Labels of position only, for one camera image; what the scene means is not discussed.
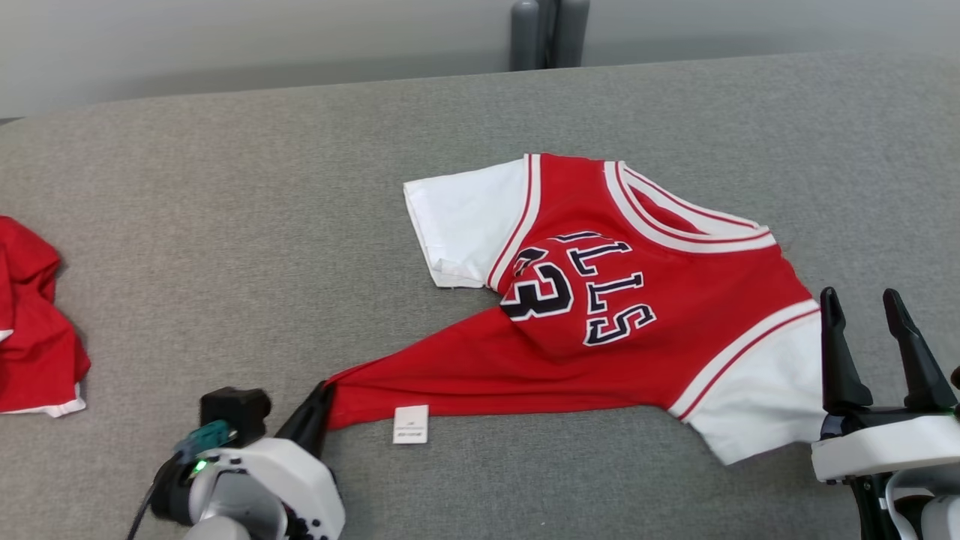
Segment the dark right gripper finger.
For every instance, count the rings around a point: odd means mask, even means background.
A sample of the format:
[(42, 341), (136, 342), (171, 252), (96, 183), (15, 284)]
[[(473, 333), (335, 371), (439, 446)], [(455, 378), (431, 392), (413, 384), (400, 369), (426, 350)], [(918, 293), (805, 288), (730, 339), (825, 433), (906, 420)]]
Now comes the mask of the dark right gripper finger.
[(883, 305), (889, 332), (898, 342), (907, 384), (903, 407), (910, 413), (945, 413), (953, 410), (958, 404), (957, 397), (922, 332), (903, 304), (901, 294), (893, 288), (885, 289)]
[(873, 394), (860, 373), (845, 338), (846, 318), (836, 290), (820, 291), (820, 375), (823, 410), (846, 415), (873, 406)]

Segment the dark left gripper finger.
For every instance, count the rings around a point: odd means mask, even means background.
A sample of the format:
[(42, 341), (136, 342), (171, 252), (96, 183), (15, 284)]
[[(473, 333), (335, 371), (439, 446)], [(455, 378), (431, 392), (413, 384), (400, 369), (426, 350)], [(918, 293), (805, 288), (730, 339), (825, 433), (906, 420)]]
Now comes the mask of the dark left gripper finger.
[(313, 458), (320, 459), (336, 390), (335, 382), (323, 380), (316, 384), (311, 393), (279, 427), (275, 437), (293, 441), (309, 452)]

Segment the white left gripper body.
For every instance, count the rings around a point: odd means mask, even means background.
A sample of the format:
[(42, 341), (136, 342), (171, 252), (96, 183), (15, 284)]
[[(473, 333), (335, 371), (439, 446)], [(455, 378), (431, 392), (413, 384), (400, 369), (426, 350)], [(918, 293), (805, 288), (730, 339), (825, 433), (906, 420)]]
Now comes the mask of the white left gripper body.
[(346, 512), (330, 469), (288, 439), (201, 454), (189, 539), (338, 539)]

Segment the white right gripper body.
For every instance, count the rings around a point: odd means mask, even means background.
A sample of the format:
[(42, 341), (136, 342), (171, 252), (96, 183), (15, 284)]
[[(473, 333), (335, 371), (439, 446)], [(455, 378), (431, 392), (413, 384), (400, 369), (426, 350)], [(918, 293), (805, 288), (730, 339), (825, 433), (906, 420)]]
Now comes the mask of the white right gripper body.
[(958, 462), (953, 411), (904, 407), (847, 408), (811, 422), (811, 462), (820, 482)]

